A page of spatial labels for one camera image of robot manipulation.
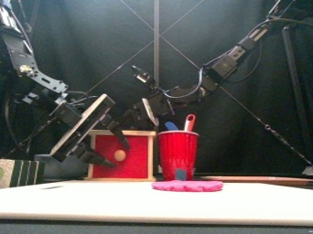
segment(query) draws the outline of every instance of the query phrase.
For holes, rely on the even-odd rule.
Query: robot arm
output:
[[[134,66],[135,78],[150,87],[153,95],[126,113],[125,120],[133,116],[137,128],[147,127],[147,121],[157,125],[155,119],[158,117],[170,112],[174,113],[174,109],[186,106],[188,103],[202,100],[236,73],[238,66],[258,45],[260,40],[276,28],[276,22],[289,24],[293,20],[312,16],[312,12],[312,1],[279,0],[268,14],[266,20],[252,29],[248,36],[226,53],[204,65],[200,71],[198,84],[189,90],[176,87],[165,91],[157,88],[151,75]]]
[[[31,80],[34,88],[22,99],[26,103],[43,109],[50,116],[63,122],[69,131],[51,150],[51,155],[63,161],[75,154],[82,161],[91,164],[113,166],[95,151],[83,143],[89,131],[99,123],[118,135],[126,148],[130,145],[122,134],[118,123],[107,114],[114,101],[103,94],[83,112],[67,102],[67,88],[62,80],[47,76],[38,68],[35,54],[22,24],[11,10],[10,1],[0,1],[0,34],[3,38],[2,49],[4,56],[2,64],[10,64],[8,73],[15,71],[20,80]]]

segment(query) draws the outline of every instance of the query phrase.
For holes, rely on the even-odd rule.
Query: black curtain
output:
[[[159,0],[157,17],[153,0],[39,2],[31,35],[38,66],[47,75],[63,80],[70,90],[90,95],[106,93],[117,102],[110,111],[115,119],[150,95],[150,90],[133,78],[131,66],[154,74],[155,48],[161,87],[190,88],[198,81],[202,65],[236,46],[264,22],[276,3],[275,0]],[[154,43],[155,20],[159,20],[159,47]],[[308,153],[281,27],[264,37],[222,89],[161,119],[161,131],[169,120],[182,128],[186,115],[196,113],[194,131],[201,135],[198,173],[299,175],[305,169],[305,161],[264,128],[265,123],[301,153]],[[295,32],[292,40],[309,119],[312,29],[297,27]],[[34,111],[28,115],[28,118],[38,117]],[[47,153],[56,139],[58,128],[51,127],[35,140],[34,153]]]

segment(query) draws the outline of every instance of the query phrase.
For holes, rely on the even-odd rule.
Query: red plastic cup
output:
[[[158,136],[164,180],[178,179],[178,173],[185,175],[186,180],[193,180],[198,133],[166,131]]]

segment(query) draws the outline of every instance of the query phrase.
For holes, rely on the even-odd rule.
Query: wooden box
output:
[[[91,130],[93,149],[115,167],[90,165],[89,180],[154,181],[153,145],[155,132],[123,131],[131,148],[126,149],[119,138],[107,130]]]

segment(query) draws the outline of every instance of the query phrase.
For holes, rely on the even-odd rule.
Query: white tabletop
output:
[[[170,192],[151,182],[67,181],[0,189],[0,218],[177,224],[313,226],[313,190],[225,183]]]

